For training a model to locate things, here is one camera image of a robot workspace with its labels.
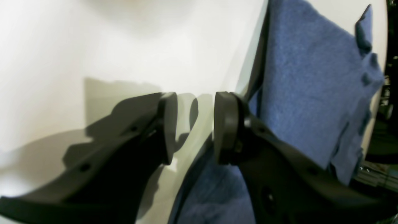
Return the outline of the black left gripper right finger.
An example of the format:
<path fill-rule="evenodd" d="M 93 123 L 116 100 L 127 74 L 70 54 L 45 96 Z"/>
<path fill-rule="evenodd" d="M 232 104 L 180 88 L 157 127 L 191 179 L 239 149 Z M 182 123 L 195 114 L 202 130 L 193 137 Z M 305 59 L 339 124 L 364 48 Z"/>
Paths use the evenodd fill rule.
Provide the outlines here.
<path fill-rule="evenodd" d="M 214 150 L 219 164 L 239 168 L 257 224 L 375 224 L 397 213 L 278 139 L 235 93 L 215 95 Z"/>

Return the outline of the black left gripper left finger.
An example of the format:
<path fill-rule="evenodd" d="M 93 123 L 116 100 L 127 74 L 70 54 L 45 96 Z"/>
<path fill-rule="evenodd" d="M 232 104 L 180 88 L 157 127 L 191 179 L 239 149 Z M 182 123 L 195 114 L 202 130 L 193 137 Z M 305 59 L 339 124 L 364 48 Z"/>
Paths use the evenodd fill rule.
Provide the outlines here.
<path fill-rule="evenodd" d="M 18 197 L 1 197 L 1 215 L 27 224 L 134 224 L 151 175 L 175 152 L 174 92 L 128 98 L 89 125 L 90 143 L 71 146 L 66 170 Z"/>

